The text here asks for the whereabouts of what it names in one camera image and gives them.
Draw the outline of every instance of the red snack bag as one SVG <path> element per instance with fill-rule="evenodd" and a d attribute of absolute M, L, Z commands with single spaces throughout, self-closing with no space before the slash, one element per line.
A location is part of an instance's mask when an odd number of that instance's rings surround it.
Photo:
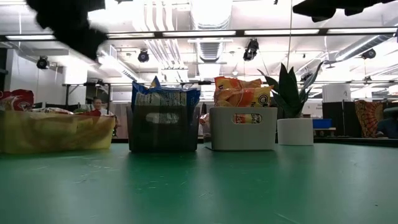
<path fill-rule="evenodd" d="M 30 90 L 0 91 L 0 105 L 5 110 L 25 111 L 33 106 L 34 95 Z"/>

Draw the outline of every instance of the snack bag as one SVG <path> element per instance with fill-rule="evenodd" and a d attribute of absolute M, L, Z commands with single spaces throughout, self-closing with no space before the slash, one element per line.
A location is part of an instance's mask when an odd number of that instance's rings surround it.
<path fill-rule="evenodd" d="M 34 95 L 30 90 L 0 91 L 0 110 L 25 111 L 33 106 Z"/>
<path fill-rule="evenodd" d="M 261 79 L 250 82 L 216 77 L 215 106 L 265 107 L 271 102 L 272 86 L 261 87 Z"/>
<path fill-rule="evenodd" d="M 32 109 L 31 112 L 51 113 L 51 114 L 73 114 L 72 112 L 61 108 L 39 108 L 39 109 Z"/>
<path fill-rule="evenodd" d="M 215 106 L 268 107 L 271 104 L 271 90 L 272 86 L 221 90 L 215 98 Z"/>
<path fill-rule="evenodd" d="M 234 114 L 236 124 L 259 124 L 262 117 L 259 114 Z"/>
<path fill-rule="evenodd" d="M 193 111 L 199 103 L 200 90 L 162 87 L 157 77 L 155 77 L 151 86 L 154 87 L 146 88 L 144 85 L 133 82 L 131 99 L 133 112 L 135 106 L 185 106 L 187 107 L 188 117 L 191 118 L 193 116 Z M 171 118 L 169 114 L 161 113 L 155 119 L 164 121 L 161 123 L 168 123 L 169 119 L 178 118 Z"/>

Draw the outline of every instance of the orange patterned cloth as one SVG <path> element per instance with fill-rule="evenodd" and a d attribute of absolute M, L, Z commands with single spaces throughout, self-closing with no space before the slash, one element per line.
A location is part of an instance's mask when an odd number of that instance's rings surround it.
<path fill-rule="evenodd" d="M 363 138 L 375 138 L 377 124 L 383 119 L 383 104 L 380 102 L 355 102 L 356 115 L 362 128 Z"/>

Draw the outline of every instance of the blurry black object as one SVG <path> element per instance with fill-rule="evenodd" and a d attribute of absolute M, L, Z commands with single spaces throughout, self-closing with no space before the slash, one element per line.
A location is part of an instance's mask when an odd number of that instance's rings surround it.
<path fill-rule="evenodd" d="M 301 76 L 300 82 L 305 82 L 310 76 L 312 75 L 312 72 L 307 72 Z"/>
<path fill-rule="evenodd" d="M 104 32 L 90 27 L 87 14 L 105 8 L 104 0 L 27 0 L 37 11 L 36 21 L 41 28 L 50 28 L 57 40 L 96 60 L 97 49 L 108 39 Z"/>
<path fill-rule="evenodd" d="M 244 50 L 243 60 L 251 61 L 257 55 L 257 50 L 259 49 L 259 42 L 257 39 L 251 39 L 248 46 Z"/>
<path fill-rule="evenodd" d="M 320 22 L 332 18 L 336 9 L 344 9 L 346 16 L 352 16 L 375 4 L 392 1 L 395 0 L 305 0 L 293 6 L 293 12 L 310 16 L 313 22 Z"/>
<path fill-rule="evenodd" d="M 49 69 L 50 63 L 47 60 L 47 56 L 40 56 L 40 59 L 37 61 L 36 67 L 42 70 Z"/>
<path fill-rule="evenodd" d="M 207 114 L 207 105 L 206 103 L 202 103 L 200 115 Z"/>

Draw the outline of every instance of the spotlight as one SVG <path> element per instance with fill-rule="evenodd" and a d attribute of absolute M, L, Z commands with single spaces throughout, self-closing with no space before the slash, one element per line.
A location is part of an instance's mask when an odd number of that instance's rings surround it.
<path fill-rule="evenodd" d="M 141 63 L 149 61 L 147 49 L 141 49 L 141 53 L 138 55 L 138 61 L 140 61 Z"/>
<path fill-rule="evenodd" d="M 363 59 L 372 59 L 376 56 L 376 51 L 373 49 L 368 50 L 367 52 L 361 54 L 361 58 Z"/>
<path fill-rule="evenodd" d="M 257 55 L 257 50 L 259 49 L 259 42 L 257 39 L 251 39 L 248 46 L 244 50 L 243 60 L 251 61 Z"/>
<path fill-rule="evenodd" d="M 365 78 L 363 78 L 363 81 L 372 81 L 372 78 L 370 77 L 370 76 L 367 76 L 367 77 L 365 77 Z"/>
<path fill-rule="evenodd" d="M 40 56 L 40 59 L 37 61 L 37 68 L 39 69 L 49 69 L 49 61 L 47 60 L 47 56 Z"/>

